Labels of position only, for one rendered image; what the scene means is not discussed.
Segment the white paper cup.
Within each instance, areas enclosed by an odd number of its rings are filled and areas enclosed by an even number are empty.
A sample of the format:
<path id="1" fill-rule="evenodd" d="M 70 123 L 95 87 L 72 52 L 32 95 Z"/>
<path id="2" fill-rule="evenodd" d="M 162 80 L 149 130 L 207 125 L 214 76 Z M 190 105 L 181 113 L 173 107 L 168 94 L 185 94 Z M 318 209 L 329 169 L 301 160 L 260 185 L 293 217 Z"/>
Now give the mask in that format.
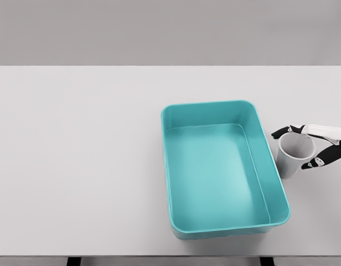
<path id="1" fill-rule="evenodd" d="M 278 139 L 276 165 L 281 178 L 291 178 L 316 152 L 313 140 L 295 132 L 283 134 Z"/>

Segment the teal plastic basket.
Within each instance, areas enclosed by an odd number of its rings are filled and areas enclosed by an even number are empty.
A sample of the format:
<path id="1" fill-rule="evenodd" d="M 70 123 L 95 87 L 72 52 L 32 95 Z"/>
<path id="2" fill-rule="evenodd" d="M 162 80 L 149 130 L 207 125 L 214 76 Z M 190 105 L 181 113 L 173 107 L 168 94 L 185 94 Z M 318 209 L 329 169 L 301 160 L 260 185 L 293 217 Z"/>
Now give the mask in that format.
<path id="1" fill-rule="evenodd" d="M 173 104 L 161 112 L 169 220 L 182 240 L 258 234 L 290 205 L 249 101 Z"/>

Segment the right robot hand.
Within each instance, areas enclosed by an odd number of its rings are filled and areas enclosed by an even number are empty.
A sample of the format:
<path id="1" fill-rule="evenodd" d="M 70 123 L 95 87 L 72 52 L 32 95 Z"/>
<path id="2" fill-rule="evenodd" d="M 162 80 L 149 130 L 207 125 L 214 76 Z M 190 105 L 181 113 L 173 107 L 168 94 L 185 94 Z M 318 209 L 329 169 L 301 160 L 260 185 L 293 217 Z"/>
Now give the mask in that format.
<path id="1" fill-rule="evenodd" d="M 297 134 L 307 135 L 318 139 L 329 141 L 332 145 L 322 150 L 316 157 L 301 166 L 302 170 L 317 168 L 329 165 L 341 159 L 341 127 L 306 124 L 302 126 L 285 126 L 273 132 L 271 136 L 279 139 L 282 135 L 294 132 Z"/>

